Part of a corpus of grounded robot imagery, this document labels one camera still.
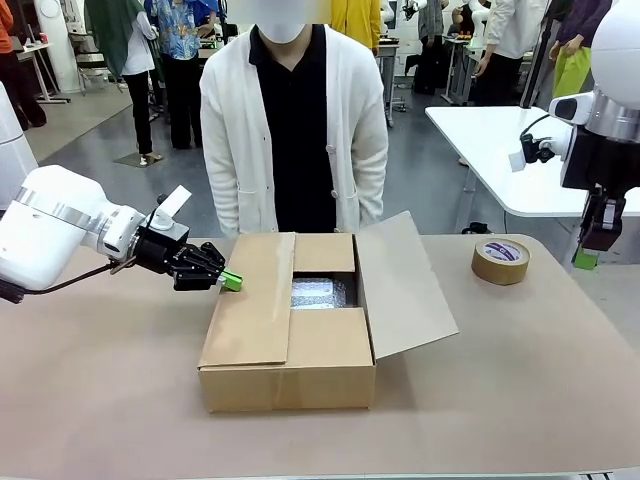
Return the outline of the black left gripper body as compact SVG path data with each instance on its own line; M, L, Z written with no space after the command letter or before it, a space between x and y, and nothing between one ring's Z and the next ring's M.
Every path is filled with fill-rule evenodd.
M168 230L158 230L141 224L134 236L134 264L157 274L171 274L173 257L183 248L189 228L175 223Z

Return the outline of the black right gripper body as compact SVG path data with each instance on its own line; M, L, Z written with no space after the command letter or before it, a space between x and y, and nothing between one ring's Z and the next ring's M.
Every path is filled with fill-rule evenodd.
M561 185L569 189L639 187L639 144L575 127L564 158Z

